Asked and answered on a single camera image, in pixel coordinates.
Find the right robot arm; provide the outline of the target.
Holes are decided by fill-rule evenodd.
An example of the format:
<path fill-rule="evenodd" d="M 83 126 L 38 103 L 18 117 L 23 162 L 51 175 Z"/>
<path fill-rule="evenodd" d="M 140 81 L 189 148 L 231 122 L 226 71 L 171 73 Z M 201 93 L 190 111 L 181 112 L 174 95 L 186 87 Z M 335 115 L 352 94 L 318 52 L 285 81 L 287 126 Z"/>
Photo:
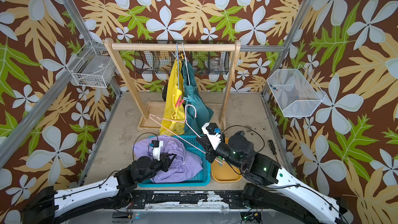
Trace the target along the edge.
<path fill-rule="evenodd" d="M 301 182 L 278 162 L 254 150 L 243 132 L 228 141 L 212 131 L 197 137 L 204 148 L 206 160 L 221 158 L 239 169 L 249 182 L 241 192 L 246 207 L 269 208 L 291 216 L 305 224 L 346 224 L 346 203 L 328 197 Z"/>

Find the yellow shorts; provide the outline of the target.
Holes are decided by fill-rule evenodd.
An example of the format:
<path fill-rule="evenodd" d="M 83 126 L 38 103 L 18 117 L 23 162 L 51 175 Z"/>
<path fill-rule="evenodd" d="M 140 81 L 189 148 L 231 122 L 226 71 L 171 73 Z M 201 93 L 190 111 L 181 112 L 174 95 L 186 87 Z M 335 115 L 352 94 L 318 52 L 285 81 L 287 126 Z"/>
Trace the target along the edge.
<path fill-rule="evenodd" d="M 174 119 L 174 120 L 180 120 L 183 121 L 185 119 L 185 112 L 184 112 L 184 106 L 181 106 L 179 108 L 176 108 L 176 102 L 179 98 L 180 95 L 184 96 L 184 90 L 183 90 L 183 76 L 181 79 L 181 85 L 182 89 L 178 89 L 178 82 L 177 82 L 177 61 L 175 60 L 174 65 L 172 67 L 172 71 L 169 77 L 169 82 L 167 84 L 168 90 L 167 90 L 167 99 L 165 102 L 165 110 L 163 114 L 163 118 L 166 119 Z M 172 130 L 176 134 L 184 134 L 184 123 L 177 123 L 177 122 L 170 122 L 170 121 L 165 121 L 163 120 L 161 122 L 165 127 L 168 129 Z M 161 135 L 168 135 L 172 136 L 169 131 L 165 130 L 164 128 L 160 128 L 160 134 Z"/>

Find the pink wire hanger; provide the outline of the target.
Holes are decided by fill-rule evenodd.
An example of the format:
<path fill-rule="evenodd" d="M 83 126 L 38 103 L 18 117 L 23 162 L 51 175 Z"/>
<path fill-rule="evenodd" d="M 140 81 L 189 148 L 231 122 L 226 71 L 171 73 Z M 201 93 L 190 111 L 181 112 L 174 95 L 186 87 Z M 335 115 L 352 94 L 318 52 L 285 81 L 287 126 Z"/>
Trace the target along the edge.
<path fill-rule="evenodd" d="M 161 121 L 165 120 L 165 121 L 170 121 L 170 122 L 177 122 L 177 123 L 184 123 L 187 124 L 187 119 L 185 118 L 183 121 L 180 120 L 174 120 L 174 119 L 166 119 L 166 118 L 159 118 L 158 116 L 154 115 L 154 114 L 149 114 L 149 118 L 154 121 L 156 124 L 158 124 L 160 127 L 164 128 L 165 130 L 169 131 L 171 134 L 173 134 L 174 136 L 178 137 L 179 139 L 181 139 L 182 141 L 184 141 L 185 143 L 189 144 L 190 146 L 194 147 L 195 149 L 197 149 L 199 152 L 206 154 L 205 151 L 203 151 L 202 149 L 198 148 L 197 146 L 193 145 L 192 143 L 188 142 L 187 140 L 183 139 L 180 135 L 176 134 L 175 132 L 173 132 L 172 130 L 168 129 L 167 127 L 165 127 Z M 198 133 L 195 132 L 195 130 L 193 128 L 191 128 L 189 126 L 189 128 L 195 133 L 195 135 L 197 137 L 200 138 L 200 135 Z"/>

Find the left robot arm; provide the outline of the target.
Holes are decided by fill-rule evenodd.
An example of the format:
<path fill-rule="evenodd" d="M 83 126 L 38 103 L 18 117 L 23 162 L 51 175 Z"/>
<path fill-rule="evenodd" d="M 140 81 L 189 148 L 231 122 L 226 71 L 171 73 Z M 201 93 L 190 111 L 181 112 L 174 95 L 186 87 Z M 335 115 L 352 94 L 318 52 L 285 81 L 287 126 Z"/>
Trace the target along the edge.
<path fill-rule="evenodd" d="M 46 187 L 22 210 L 22 223 L 60 224 L 97 209 L 120 207 L 132 199 L 139 183 L 167 172 L 175 158 L 170 153 L 161 154 L 159 160 L 144 156 L 96 183 L 66 190 Z"/>

